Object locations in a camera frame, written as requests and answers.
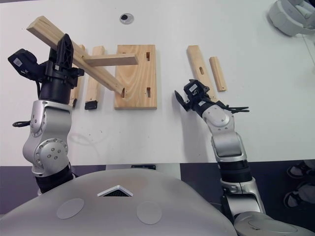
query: wooden base plate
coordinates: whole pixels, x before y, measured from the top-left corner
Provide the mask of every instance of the wooden base plate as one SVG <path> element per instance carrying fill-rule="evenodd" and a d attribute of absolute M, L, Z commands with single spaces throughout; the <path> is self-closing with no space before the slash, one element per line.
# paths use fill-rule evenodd
<path fill-rule="evenodd" d="M 115 109 L 156 109 L 155 45 L 118 45 L 119 53 L 135 53 L 139 64 L 116 66 L 115 77 L 125 90 L 122 95 L 115 93 Z"/>

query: wooden plank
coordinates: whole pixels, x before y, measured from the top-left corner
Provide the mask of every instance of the wooden plank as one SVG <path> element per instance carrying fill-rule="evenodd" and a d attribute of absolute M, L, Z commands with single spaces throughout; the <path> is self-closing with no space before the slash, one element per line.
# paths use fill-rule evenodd
<path fill-rule="evenodd" d="M 214 76 L 215 81 L 216 81 L 217 90 L 218 91 L 226 91 L 227 86 L 225 83 L 225 79 L 223 76 L 223 72 L 222 72 L 222 69 L 220 66 L 219 59 L 217 57 L 210 57 L 209 61 L 210 61 L 213 76 Z"/>
<path fill-rule="evenodd" d="M 103 46 L 93 47 L 93 56 L 105 54 L 105 48 Z M 99 82 L 93 77 L 89 76 L 88 89 L 85 96 L 85 110 L 97 109 L 97 103 L 99 100 Z"/>
<path fill-rule="evenodd" d="M 79 47 L 85 51 L 85 47 L 83 45 L 79 45 Z M 81 77 L 82 76 L 78 77 L 77 87 L 74 87 L 73 89 L 71 89 L 69 106 L 73 108 L 75 107 L 77 100 L 79 98 L 79 92 L 81 88 Z"/>
<path fill-rule="evenodd" d="M 117 53 L 135 53 L 139 64 L 116 66 L 116 78 L 125 91 L 115 94 L 115 109 L 156 109 L 155 45 L 118 45 Z"/>
<path fill-rule="evenodd" d="M 210 99 L 217 102 L 216 92 L 210 81 L 210 76 L 208 74 L 206 64 L 203 60 L 201 51 L 198 45 L 190 45 L 187 48 L 187 55 L 192 69 L 193 76 L 196 80 L 199 80 L 203 85 L 209 87 L 208 95 Z"/>
<path fill-rule="evenodd" d="M 64 35 L 60 29 L 44 16 L 36 18 L 36 20 L 29 25 L 27 30 L 53 49 L 57 49 L 57 43 Z M 88 65 L 82 57 L 88 59 L 90 57 L 89 54 L 82 50 L 75 42 L 72 41 L 72 44 L 74 48 L 73 63 L 75 65 L 84 69 L 86 73 L 109 90 L 115 91 L 118 94 L 123 92 L 124 86 L 118 82 L 114 76 L 103 67 L 92 67 Z"/>
<path fill-rule="evenodd" d="M 83 60 L 90 66 L 111 66 L 111 65 L 137 65 L 138 59 L 134 53 L 113 54 L 103 56 L 90 56 Z"/>

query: label sticker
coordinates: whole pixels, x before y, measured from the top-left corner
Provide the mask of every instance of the label sticker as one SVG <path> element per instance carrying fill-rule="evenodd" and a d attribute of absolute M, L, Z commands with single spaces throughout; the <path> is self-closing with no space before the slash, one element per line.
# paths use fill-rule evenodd
<path fill-rule="evenodd" d="M 191 86 L 191 87 L 189 88 L 189 91 L 192 92 L 192 91 L 194 91 L 196 88 L 197 88 L 197 85 L 194 84 L 193 86 Z"/>
<path fill-rule="evenodd" d="M 14 59 L 13 63 L 16 64 L 18 67 L 20 67 L 23 64 L 18 58 Z"/>
<path fill-rule="evenodd" d="M 201 107 L 205 103 L 206 103 L 205 101 L 201 101 L 201 102 L 198 103 L 198 105 Z"/>

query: dark floor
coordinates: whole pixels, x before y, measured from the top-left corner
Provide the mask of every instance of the dark floor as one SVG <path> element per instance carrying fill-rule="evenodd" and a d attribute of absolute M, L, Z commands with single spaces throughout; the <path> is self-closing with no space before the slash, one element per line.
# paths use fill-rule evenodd
<path fill-rule="evenodd" d="M 315 205 L 305 204 L 295 209 L 285 208 L 283 198 L 302 180 L 291 179 L 286 170 L 299 161 L 250 163 L 267 214 L 277 220 L 298 225 L 315 232 Z M 182 180 L 207 201 L 220 203 L 220 173 L 216 163 L 181 164 Z"/>
<path fill-rule="evenodd" d="M 297 209 L 287 209 L 283 205 L 284 195 L 294 190 L 301 182 L 291 179 L 286 174 L 287 168 L 297 163 L 299 161 L 253 162 L 250 166 L 267 214 L 274 219 L 315 232 L 315 205 L 307 204 Z M 74 166 L 73 168 L 79 176 L 105 170 L 105 166 Z M 222 190 L 216 163 L 181 164 L 181 175 L 182 180 L 207 201 L 220 203 Z M 0 214 L 5 214 L 36 197 L 37 190 L 31 167 L 0 167 Z"/>

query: pine wood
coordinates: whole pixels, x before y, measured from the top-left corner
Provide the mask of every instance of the pine wood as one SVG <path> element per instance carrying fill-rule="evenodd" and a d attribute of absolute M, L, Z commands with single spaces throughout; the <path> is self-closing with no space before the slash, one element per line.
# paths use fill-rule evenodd
<path fill-rule="evenodd" d="M 194 78 L 203 83 L 204 86 L 208 86 L 210 88 L 210 90 L 208 91 L 208 95 L 210 96 L 210 99 L 212 101 L 217 102 L 218 99 L 216 96 L 216 92 L 211 83 L 210 76 L 208 74 L 207 67 L 203 60 L 199 46 L 198 45 L 188 46 L 187 55 Z"/>
<path fill-rule="evenodd" d="M 113 54 L 102 56 L 90 56 L 83 60 L 90 66 L 111 66 L 111 65 L 137 65 L 138 59 L 134 53 Z"/>
<path fill-rule="evenodd" d="M 93 47 L 92 55 L 104 55 L 105 48 L 103 46 Z M 99 82 L 92 76 L 89 76 L 87 93 L 85 96 L 85 110 L 92 110 L 97 108 L 99 100 Z"/>
<path fill-rule="evenodd" d="M 156 109 L 155 45 L 118 45 L 117 53 L 135 53 L 138 65 L 116 66 L 116 78 L 125 87 L 115 94 L 115 109 Z"/>
<path fill-rule="evenodd" d="M 210 61 L 212 73 L 213 73 L 213 76 L 215 78 L 215 82 L 217 85 L 217 90 L 218 91 L 226 91 L 227 86 L 225 83 L 225 79 L 223 76 L 223 72 L 222 72 L 222 69 L 220 66 L 219 59 L 217 57 L 210 57 L 209 61 Z"/>
<path fill-rule="evenodd" d="M 85 51 L 85 47 L 83 45 L 79 45 L 79 47 Z M 77 103 L 78 99 L 79 99 L 79 93 L 80 93 L 80 88 L 81 88 L 81 78 L 82 76 L 78 77 L 78 84 L 77 87 L 74 87 L 73 89 L 71 89 L 71 93 L 70 93 L 70 101 L 69 101 L 69 106 L 71 107 L 75 107 L 75 104 Z"/>
<path fill-rule="evenodd" d="M 59 28 L 44 16 L 36 18 L 36 20 L 29 25 L 27 30 L 53 49 L 57 49 L 57 43 L 64 35 Z M 121 94 L 124 86 L 103 67 L 92 67 L 88 65 L 82 58 L 89 59 L 89 54 L 82 50 L 75 42 L 72 41 L 72 44 L 74 48 L 73 63 L 79 68 L 84 69 L 87 74 L 109 90 Z"/>

